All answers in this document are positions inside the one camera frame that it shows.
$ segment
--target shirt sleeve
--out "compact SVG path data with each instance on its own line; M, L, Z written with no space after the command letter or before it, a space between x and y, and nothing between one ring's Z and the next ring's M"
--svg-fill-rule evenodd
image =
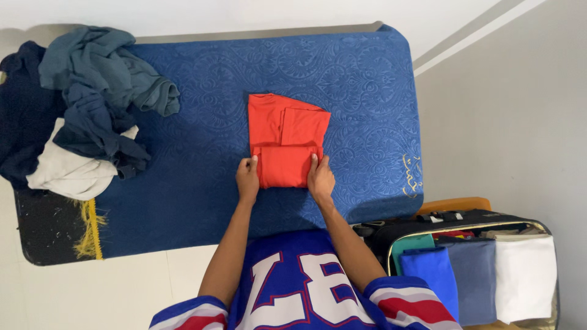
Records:
M392 325L410 330L462 330L421 278L377 278L367 285L363 295L381 309Z
M149 330L225 330L228 312L216 297L180 302L153 316Z

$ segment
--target blue mattress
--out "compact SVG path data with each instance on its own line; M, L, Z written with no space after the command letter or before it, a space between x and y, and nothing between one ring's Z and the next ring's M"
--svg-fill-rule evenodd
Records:
M324 152L336 177L333 198L349 223L414 214L423 201L420 128L406 39L377 32L133 45L129 50L175 82L181 111L135 111L147 171L115 178L96 197L107 216L104 257L222 238L249 157L247 95L272 92L332 113ZM261 190L250 238L323 228L307 189Z

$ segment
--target hockey jersey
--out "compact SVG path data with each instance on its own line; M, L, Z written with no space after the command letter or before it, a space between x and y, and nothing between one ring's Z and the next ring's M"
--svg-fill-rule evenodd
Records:
M149 329L285 328L461 329L420 278L378 278L361 294L324 230L286 233L250 244L230 312L217 298L198 297L157 313Z

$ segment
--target person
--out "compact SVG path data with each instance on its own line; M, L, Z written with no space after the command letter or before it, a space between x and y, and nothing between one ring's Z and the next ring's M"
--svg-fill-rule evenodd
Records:
M198 297L156 314L150 330L461 329L422 279L386 276L335 207L328 156L318 164L313 154L308 173L326 231L285 233L247 246L257 161L253 156L238 166L240 200Z

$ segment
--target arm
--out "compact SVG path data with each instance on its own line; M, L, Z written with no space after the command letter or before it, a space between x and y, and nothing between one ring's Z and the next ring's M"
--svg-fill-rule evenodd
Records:
M329 157L324 156L320 165L315 154L308 173L308 188L322 212L332 245L338 254L346 275L362 293L367 284L376 278L385 277L385 271L375 255L359 238L334 206L330 196L334 189L334 174L328 166Z
M237 185L240 196L237 209L206 269L198 292L198 297L210 295L220 299L227 308L230 308L241 278L251 210L259 191L257 156L241 161L237 170Z

